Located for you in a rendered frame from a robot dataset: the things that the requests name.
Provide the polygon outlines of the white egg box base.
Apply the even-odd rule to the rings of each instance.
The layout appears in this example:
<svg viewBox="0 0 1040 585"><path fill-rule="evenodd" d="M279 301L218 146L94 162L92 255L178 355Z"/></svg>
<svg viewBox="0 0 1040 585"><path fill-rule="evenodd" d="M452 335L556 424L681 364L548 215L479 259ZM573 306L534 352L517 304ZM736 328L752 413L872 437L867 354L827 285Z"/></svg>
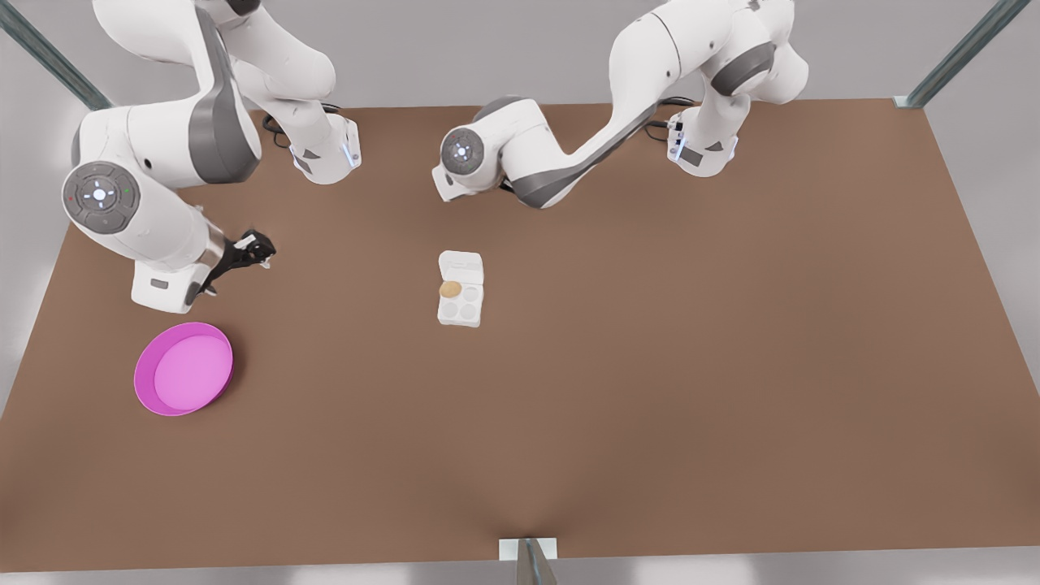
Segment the white egg box base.
<svg viewBox="0 0 1040 585"><path fill-rule="evenodd" d="M461 283L458 297L439 297L437 317L442 325L479 328L484 290L482 284Z"/></svg>

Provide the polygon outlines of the pink round plate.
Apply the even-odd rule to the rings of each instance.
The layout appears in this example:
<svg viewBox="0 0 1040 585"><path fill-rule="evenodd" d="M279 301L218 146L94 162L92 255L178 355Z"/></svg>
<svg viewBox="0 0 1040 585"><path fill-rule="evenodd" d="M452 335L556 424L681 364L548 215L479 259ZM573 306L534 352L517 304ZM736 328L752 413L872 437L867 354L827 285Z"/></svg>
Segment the pink round plate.
<svg viewBox="0 0 1040 585"><path fill-rule="evenodd" d="M223 330L210 323L179 323L144 348L134 392L153 414L192 414L223 395L234 368L232 344Z"/></svg>

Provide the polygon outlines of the silver frame post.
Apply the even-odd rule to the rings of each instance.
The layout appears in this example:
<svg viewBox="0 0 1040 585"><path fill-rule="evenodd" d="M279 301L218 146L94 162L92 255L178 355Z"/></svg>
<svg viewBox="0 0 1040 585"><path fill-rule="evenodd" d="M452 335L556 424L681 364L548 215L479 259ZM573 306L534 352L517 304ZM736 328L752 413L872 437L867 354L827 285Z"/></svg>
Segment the silver frame post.
<svg viewBox="0 0 1040 585"><path fill-rule="evenodd" d="M558 585L551 560L558 558L557 538L499 539L499 560L515 562L516 585Z"/></svg>
<svg viewBox="0 0 1040 585"><path fill-rule="evenodd" d="M114 103L71 63L36 26L16 10L10 0L0 0L0 29L90 111L108 110Z"/></svg>
<svg viewBox="0 0 1040 585"><path fill-rule="evenodd" d="M998 0L908 95L894 96L898 110L922 110L1033 0Z"/></svg>

